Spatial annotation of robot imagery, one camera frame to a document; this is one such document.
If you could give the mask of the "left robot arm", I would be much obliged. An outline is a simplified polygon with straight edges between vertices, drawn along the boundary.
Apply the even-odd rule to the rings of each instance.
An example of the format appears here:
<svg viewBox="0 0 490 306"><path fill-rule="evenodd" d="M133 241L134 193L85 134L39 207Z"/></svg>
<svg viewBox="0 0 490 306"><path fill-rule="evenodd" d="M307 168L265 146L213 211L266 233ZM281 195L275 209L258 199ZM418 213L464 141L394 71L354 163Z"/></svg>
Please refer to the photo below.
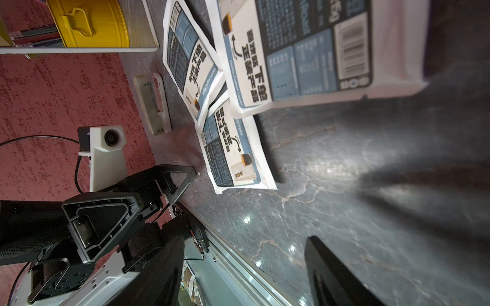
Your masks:
<svg viewBox="0 0 490 306"><path fill-rule="evenodd" d="M159 226L196 176L161 164L66 201L1 202L1 264L23 263L9 305L176 305L186 219Z"/></svg>

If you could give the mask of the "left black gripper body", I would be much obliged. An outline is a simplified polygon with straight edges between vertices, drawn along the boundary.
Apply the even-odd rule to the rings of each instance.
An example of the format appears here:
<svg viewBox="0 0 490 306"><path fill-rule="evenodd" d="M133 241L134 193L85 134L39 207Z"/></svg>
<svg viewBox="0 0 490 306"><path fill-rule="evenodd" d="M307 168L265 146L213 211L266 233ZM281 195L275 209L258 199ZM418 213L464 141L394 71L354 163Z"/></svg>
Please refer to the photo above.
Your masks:
<svg viewBox="0 0 490 306"><path fill-rule="evenodd" d="M158 219L170 207L172 179L168 168L149 168L112 185L111 191L140 196L144 207L129 227L130 230L139 230L147 219L159 212Z"/></svg>

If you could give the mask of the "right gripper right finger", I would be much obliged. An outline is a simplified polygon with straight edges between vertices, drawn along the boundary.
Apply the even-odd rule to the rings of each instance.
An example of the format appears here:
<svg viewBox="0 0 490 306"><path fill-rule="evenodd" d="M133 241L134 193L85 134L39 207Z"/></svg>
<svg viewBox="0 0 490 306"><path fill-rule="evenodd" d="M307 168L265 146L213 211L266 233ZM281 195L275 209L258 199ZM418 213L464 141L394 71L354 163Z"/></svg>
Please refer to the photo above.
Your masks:
<svg viewBox="0 0 490 306"><path fill-rule="evenodd" d="M383 305L316 236L306 239L305 262L315 305Z"/></svg>

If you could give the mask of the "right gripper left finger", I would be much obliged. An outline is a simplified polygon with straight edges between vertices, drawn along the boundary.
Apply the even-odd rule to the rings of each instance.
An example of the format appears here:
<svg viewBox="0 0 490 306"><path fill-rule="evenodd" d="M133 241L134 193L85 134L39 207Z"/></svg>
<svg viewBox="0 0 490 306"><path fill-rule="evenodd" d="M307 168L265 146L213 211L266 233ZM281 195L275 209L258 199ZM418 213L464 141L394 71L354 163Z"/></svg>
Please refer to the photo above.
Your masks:
<svg viewBox="0 0 490 306"><path fill-rule="evenodd" d="M173 238L107 305L177 305L185 241Z"/></svg>

